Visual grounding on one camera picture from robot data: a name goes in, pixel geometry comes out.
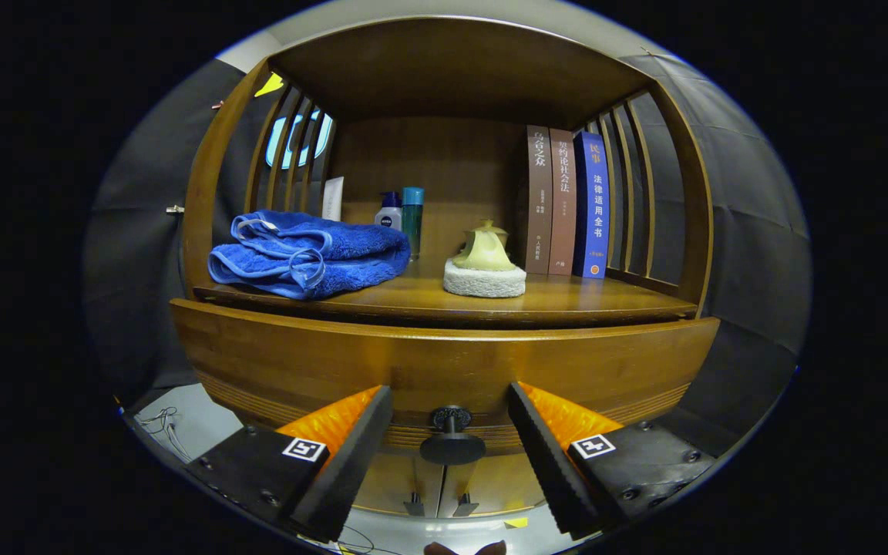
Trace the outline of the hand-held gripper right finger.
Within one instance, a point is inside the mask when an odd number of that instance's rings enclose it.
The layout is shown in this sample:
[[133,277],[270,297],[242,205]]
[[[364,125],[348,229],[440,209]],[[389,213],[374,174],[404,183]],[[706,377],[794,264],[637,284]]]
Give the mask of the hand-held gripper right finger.
[[716,463],[655,421],[621,425],[524,382],[507,399],[558,530],[575,540],[645,519]]

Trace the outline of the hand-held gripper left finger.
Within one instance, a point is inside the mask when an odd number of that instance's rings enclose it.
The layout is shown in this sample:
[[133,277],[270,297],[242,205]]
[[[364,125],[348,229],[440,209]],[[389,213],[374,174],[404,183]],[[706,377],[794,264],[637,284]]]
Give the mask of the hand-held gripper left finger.
[[233,432],[186,471],[269,526],[328,543],[341,536],[391,415],[391,389],[378,385],[279,429]]

